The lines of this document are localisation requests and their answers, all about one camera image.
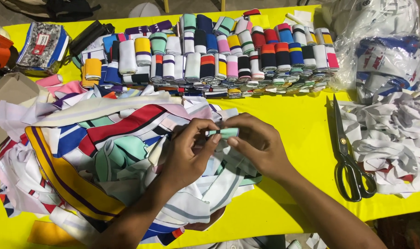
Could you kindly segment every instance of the cardboard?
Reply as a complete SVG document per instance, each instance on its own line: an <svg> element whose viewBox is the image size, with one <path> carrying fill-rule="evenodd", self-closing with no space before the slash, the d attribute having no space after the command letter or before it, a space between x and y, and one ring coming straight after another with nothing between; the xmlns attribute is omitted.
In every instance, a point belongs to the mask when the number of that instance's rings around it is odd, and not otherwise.
<svg viewBox="0 0 420 249"><path fill-rule="evenodd" d="M6 74L0 79L0 101L19 105L38 96L40 87L22 73ZM7 133L0 127L0 145Z"/></svg>

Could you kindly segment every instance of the hand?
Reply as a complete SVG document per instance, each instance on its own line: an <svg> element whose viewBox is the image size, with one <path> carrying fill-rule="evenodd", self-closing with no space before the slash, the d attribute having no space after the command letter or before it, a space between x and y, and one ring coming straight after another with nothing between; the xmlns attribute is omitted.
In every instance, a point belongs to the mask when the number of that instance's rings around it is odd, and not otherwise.
<svg viewBox="0 0 420 249"><path fill-rule="evenodd" d="M210 119L194 118L182 133L174 136L171 141L160 177L169 183L175 192L195 182L206 170L207 162L221 136L212 135L195 154L192 151L194 143L200 137L204 138L205 130L219 130L219 127Z"/></svg>
<svg viewBox="0 0 420 249"><path fill-rule="evenodd" d="M276 179L295 169L285 153L279 132L248 113L227 119L226 127L238 127L239 136L230 137L227 143L247 157L263 175Z"/></svg>

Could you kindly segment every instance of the scissors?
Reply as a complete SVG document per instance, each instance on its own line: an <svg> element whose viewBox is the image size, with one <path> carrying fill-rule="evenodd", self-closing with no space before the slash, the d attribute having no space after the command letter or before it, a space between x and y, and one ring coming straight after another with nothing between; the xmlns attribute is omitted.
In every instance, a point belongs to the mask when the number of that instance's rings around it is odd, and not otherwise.
<svg viewBox="0 0 420 249"><path fill-rule="evenodd" d="M376 181L373 176L363 171L354 161L353 157L348 154L347 138L345 136L344 127L342 126L342 118L340 116L339 104L336 100L336 95L333 96L334 105L334 116L336 119L336 130L337 130L337 145L338 155L340 157L339 166L337 167L337 185L339 186L339 192L342 196L351 202L358 202L362 198L370 198L376 194ZM344 168L348 174L348 181L351 188L351 196L348 195L344 179L342 177ZM368 189L363 184L364 178Z"/></svg>

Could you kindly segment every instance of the pile of fabric scraps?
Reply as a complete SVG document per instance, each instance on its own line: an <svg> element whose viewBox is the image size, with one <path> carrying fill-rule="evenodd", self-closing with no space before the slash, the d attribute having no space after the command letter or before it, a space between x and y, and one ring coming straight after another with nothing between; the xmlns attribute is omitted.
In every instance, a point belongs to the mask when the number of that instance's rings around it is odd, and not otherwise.
<svg viewBox="0 0 420 249"><path fill-rule="evenodd" d="M84 88L154 85L205 98L317 92L339 70L328 29L286 23L270 29L258 9L217 22L184 14L176 25L129 27L99 37L79 57Z"/></svg>
<svg viewBox="0 0 420 249"><path fill-rule="evenodd" d="M420 90L420 37L367 37L356 55L356 88L363 104L371 104L374 94Z"/></svg>
<svg viewBox="0 0 420 249"><path fill-rule="evenodd" d="M0 126L10 137L0 151L0 197L9 217L22 211L50 215L84 244L162 172L174 131L195 117L221 122L238 115L236 108L222 110L203 97L173 97L152 85L121 95L97 85L86 91L79 82L41 85L50 92L41 90L30 108L0 102ZM186 224L209 223L214 212L261 179L221 140L202 177L167 202L141 243L167 245Z"/></svg>
<svg viewBox="0 0 420 249"><path fill-rule="evenodd" d="M338 101L354 159L373 172L380 194L420 191L420 92L374 96L373 105Z"/></svg>

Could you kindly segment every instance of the yellow tablecloth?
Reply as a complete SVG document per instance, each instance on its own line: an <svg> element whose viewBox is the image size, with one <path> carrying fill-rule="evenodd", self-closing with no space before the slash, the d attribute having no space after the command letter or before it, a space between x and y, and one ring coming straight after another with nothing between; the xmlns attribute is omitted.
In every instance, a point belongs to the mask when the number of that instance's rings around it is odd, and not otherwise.
<svg viewBox="0 0 420 249"><path fill-rule="evenodd" d="M322 27L319 5L263 9L261 12L268 15L270 25L274 27L284 20L286 13L293 13L294 10L312 12L315 25ZM243 11L232 11L206 13L206 15L216 21L221 15L236 18L242 13ZM151 25L165 19L175 23L179 17L180 15L169 15L115 19L103 20L102 23L112 23L116 27L116 32L123 32L127 27ZM74 38L90 23L88 21L63 25ZM18 50L25 42L28 27L28 24L4 27L10 33ZM63 75L64 82L80 80L80 71L73 63L62 67L58 73ZM337 93L336 96L339 100L349 100L349 95L345 92ZM407 199L377 194L358 203L347 202L341 197L334 179L337 161L333 155L327 120L326 106L329 99L332 99L332 93L320 92L254 96L235 100L209 100L209 102L218 104L224 109L236 107L239 112L249 112L272 124L279 130L287 155L294 167L363 221L420 211L420 193L413 194ZM50 248L26 242L35 220L37 218L32 213L22 213L18 217L7 218L0 201L0 248ZM254 190L234 198L227 206L224 216L208 231L187 230L167 247L177 248L253 236L308 231L312 231L312 227L290 195L277 183L264 178ZM145 249L161 247L158 244L140 246Z"/></svg>

